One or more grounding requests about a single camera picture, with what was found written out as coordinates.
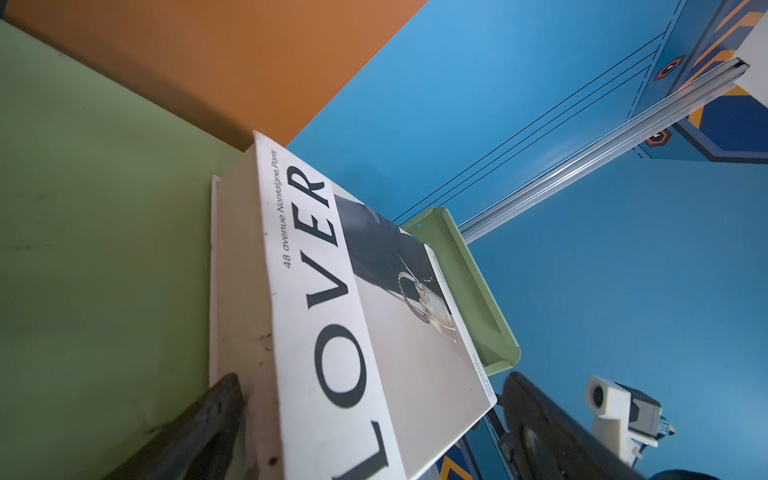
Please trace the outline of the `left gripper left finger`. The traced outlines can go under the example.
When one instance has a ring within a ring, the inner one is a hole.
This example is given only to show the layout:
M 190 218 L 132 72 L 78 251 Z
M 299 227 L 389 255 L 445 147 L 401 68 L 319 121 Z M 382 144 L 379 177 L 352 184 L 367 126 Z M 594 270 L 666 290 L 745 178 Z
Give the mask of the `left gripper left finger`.
M 238 376 L 221 378 L 109 479 L 223 479 L 244 412 Z

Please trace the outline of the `white LOVER book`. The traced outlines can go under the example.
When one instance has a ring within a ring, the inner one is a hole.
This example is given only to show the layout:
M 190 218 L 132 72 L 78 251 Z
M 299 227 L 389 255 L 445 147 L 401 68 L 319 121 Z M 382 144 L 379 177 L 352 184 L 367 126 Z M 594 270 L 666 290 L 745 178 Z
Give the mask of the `white LOVER book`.
M 467 479 L 496 398 L 434 249 L 262 133 L 211 188 L 210 377 L 246 479 Z

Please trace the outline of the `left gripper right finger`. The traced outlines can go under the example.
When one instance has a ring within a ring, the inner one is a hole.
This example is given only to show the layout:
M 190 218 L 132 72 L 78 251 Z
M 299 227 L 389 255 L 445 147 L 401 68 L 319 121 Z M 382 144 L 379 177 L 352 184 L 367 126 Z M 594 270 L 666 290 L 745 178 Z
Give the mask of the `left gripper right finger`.
M 500 395 L 500 451 L 517 479 L 640 479 L 519 372 Z

